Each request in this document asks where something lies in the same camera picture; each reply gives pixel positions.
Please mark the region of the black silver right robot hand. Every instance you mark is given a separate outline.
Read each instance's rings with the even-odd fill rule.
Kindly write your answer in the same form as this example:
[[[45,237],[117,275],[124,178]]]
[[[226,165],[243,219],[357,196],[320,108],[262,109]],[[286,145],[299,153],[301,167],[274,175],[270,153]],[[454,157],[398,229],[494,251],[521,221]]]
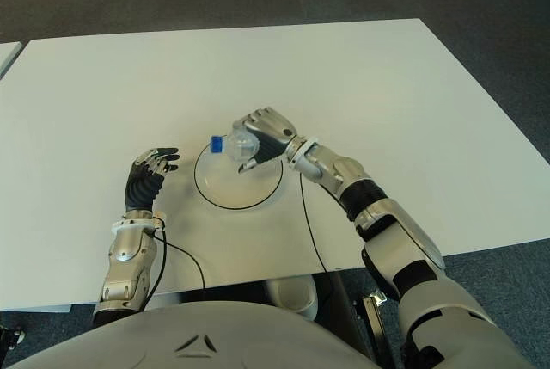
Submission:
[[[281,157],[296,136],[296,128],[282,114],[269,107],[247,114],[235,121],[233,128],[253,135],[259,142],[254,155],[240,165],[239,174]]]

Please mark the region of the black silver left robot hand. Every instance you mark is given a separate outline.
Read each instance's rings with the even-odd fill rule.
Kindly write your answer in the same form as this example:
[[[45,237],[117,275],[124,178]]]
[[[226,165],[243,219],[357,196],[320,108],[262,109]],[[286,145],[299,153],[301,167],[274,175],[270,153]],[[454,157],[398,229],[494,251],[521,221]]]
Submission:
[[[152,211],[166,175],[178,169],[178,152],[177,148],[152,148],[134,160],[125,185],[127,212]]]

